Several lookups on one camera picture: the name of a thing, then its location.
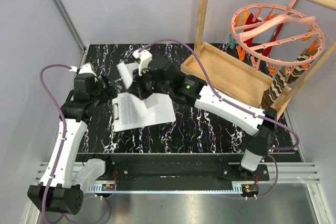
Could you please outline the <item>printed paper sheet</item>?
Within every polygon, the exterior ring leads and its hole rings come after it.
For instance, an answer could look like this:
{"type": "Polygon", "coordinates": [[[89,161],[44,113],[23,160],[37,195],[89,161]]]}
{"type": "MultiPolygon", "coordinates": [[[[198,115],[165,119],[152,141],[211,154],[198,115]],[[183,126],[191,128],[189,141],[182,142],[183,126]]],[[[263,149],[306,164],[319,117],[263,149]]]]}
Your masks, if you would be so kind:
{"type": "Polygon", "coordinates": [[[150,97],[145,99],[143,96],[139,98],[139,90],[136,81],[133,80],[133,71],[138,73],[138,64],[136,62],[125,64],[121,62],[117,65],[117,70],[122,78],[123,84],[126,88],[127,93],[130,94],[132,104],[139,117],[144,118],[150,113],[150,108],[158,104],[158,99],[156,95],[152,94],[150,97]]]}
{"type": "Polygon", "coordinates": [[[115,132],[175,122],[172,100],[166,94],[152,94],[141,101],[129,93],[112,100],[115,132]]]}

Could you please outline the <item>white clipboard folder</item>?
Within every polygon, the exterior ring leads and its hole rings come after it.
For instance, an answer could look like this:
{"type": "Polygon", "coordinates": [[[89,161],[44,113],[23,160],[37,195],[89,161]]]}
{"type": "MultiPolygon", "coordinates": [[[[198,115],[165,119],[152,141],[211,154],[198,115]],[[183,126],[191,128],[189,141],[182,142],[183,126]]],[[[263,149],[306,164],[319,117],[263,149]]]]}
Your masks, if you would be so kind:
{"type": "Polygon", "coordinates": [[[112,100],[113,127],[115,132],[122,131],[121,102],[118,98],[112,100]]]}

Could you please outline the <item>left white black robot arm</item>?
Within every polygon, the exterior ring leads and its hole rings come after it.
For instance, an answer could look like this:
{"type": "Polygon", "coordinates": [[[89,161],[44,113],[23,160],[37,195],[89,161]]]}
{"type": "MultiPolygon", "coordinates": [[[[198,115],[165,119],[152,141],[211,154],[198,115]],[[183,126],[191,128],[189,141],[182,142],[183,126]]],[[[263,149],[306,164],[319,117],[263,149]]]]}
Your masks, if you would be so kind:
{"type": "Polygon", "coordinates": [[[77,174],[73,173],[79,144],[93,114],[117,97],[107,76],[98,77],[94,67],[68,67],[75,73],[73,89],[63,105],[56,104],[60,122],[50,161],[38,185],[31,185],[27,196],[42,214],[55,212],[76,215],[84,193],[101,178],[109,179],[113,167],[109,158],[90,158],[77,174]]]}

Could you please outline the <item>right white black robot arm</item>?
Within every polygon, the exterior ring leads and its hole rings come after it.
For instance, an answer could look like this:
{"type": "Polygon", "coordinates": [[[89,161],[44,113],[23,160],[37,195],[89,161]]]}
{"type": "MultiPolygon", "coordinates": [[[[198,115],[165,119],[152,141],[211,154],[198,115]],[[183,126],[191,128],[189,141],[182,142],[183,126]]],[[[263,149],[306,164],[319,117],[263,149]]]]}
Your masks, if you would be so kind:
{"type": "Polygon", "coordinates": [[[276,125],[271,120],[276,118],[276,110],[250,107],[212,89],[196,76],[181,73],[169,61],[149,58],[136,62],[128,93],[140,101],[163,94],[180,105],[205,110],[239,126],[249,135],[243,145],[239,176],[244,180],[256,176],[257,167],[267,156],[275,136],[276,125]]]}

